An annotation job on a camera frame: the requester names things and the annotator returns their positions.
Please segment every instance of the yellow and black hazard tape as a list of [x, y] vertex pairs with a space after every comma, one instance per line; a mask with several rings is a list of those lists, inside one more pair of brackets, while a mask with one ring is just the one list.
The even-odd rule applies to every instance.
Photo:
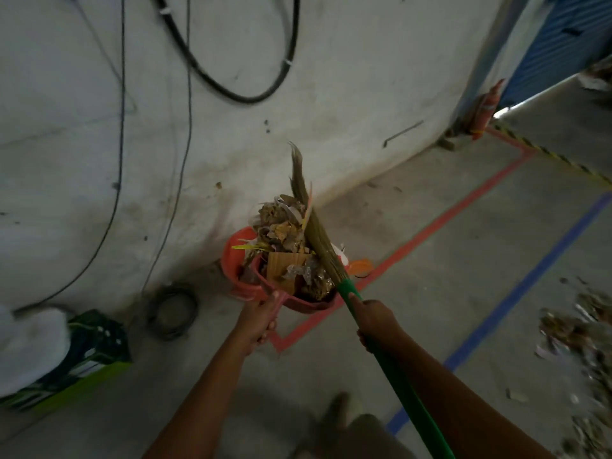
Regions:
[[495, 130], [500, 131], [501, 133], [503, 133], [504, 135], [507, 135], [508, 137], [512, 138], [513, 140], [516, 140], [526, 146], [528, 146], [529, 148], [533, 148], [534, 150], [538, 150], [541, 153], [544, 153], [545, 155], [556, 159], [557, 161], [563, 161], [565, 164], [568, 164], [569, 166], [571, 166], [574, 169], [578, 169], [579, 171], [581, 171], [584, 174], [587, 174], [589, 176], [595, 177], [596, 179], [600, 180], [601, 182], [604, 182], [606, 185], [612, 187], [612, 179], [610, 179], [607, 176], [604, 176], [602, 173], [594, 171], [593, 169], [589, 169], [588, 167], [586, 167], [583, 164], [578, 164], [575, 163], [574, 161], [570, 161], [567, 157], [560, 155], [558, 153], [555, 153], [551, 150], [549, 150], [548, 148], [545, 148], [543, 146], [539, 146], [539, 145], [535, 145], [531, 142], [531, 140], [529, 140], [528, 138], [522, 137], [520, 135], [517, 135], [515, 132], [513, 132], [512, 130], [510, 130], [509, 128], [503, 127], [497, 123], [495, 124], [491, 124], [491, 127], [493, 127]]

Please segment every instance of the blue floor line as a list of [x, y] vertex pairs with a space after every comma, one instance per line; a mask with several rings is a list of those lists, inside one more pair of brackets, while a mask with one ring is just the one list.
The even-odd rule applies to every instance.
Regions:
[[[518, 285], [504, 298], [501, 303], [489, 314], [489, 316], [474, 330], [470, 336], [457, 348], [457, 350], [444, 361], [444, 366], [455, 371], [461, 364], [466, 362], [474, 350], [497, 328], [508, 313], [521, 301], [523, 296], [544, 275], [557, 259], [574, 243], [586, 228], [595, 220], [597, 215], [612, 200], [612, 192], [603, 194], [597, 202], [591, 206], [588, 212], [574, 224], [574, 226], [563, 236], [550, 252], [522, 279]], [[389, 421], [386, 428], [393, 435], [410, 421], [406, 411], [400, 409]]]

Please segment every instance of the broom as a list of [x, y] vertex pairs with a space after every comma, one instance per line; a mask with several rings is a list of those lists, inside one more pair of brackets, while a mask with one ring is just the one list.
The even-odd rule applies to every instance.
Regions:
[[[293, 175], [291, 177], [291, 189], [293, 196], [302, 202], [304, 206], [308, 206], [309, 194], [306, 190], [306, 184], [302, 175], [302, 154], [300, 150], [292, 143], [291, 159], [293, 160]], [[310, 246], [314, 249], [319, 260], [321, 261], [325, 271], [329, 274], [333, 284], [344, 299], [346, 306], [355, 318], [355, 311], [348, 298], [350, 293], [355, 293], [361, 298], [353, 281], [348, 277], [344, 266], [338, 259], [338, 256], [333, 251], [333, 247], [323, 225], [317, 217], [317, 213], [313, 209], [310, 213], [310, 220], [306, 225], [306, 238], [310, 242]], [[383, 370], [385, 377], [391, 384], [395, 394], [400, 399], [402, 406], [408, 413], [412, 423], [419, 432], [423, 443], [429, 450], [433, 459], [451, 459], [454, 454], [449, 448], [442, 432], [436, 425], [429, 412], [421, 403], [417, 393], [406, 379], [402, 369], [397, 365], [395, 360], [385, 352], [381, 351], [372, 341], [368, 341], [368, 348], [376, 357], [378, 364]]]

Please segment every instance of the hand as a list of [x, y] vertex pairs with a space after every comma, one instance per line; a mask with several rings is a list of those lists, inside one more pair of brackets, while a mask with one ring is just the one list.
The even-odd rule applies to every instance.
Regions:
[[276, 328], [279, 292], [272, 293], [266, 301], [248, 301], [238, 316], [232, 336], [244, 345], [249, 355], [267, 341], [268, 331]]
[[381, 349], [391, 351], [406, 336], [391, 309], [377, 300], [361, 301], [356, 294], [350, 293], [349, 300], [355, 310], [359, 330], [357, 335], [361, 344], [370, 351], [367, 339], [374, 340]]

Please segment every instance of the broom bristles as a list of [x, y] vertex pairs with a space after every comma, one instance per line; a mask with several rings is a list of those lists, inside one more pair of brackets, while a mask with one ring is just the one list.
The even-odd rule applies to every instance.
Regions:
[[[307, 206], [309, 195], [302, 174], [302, 154], [292, 142], [289, 142], [289, 145], [291, 146], [291, 159], [293, 161], [291, 190], [293, 191], [293, 196], [300, 200], [304, 206]], [[335, 251], [333, 251], [332, 242], [329, 241], [329, 237], [319, 221], [315, 209], [310, 213], [310, 220], [308, 225], [306, 225], [305, 234], [310, 242], [310, 246], [319, 256], [319, 260], [332, 279], [333, 284], [338, 285], [343, 280], [348, 279], [348, 274]]]

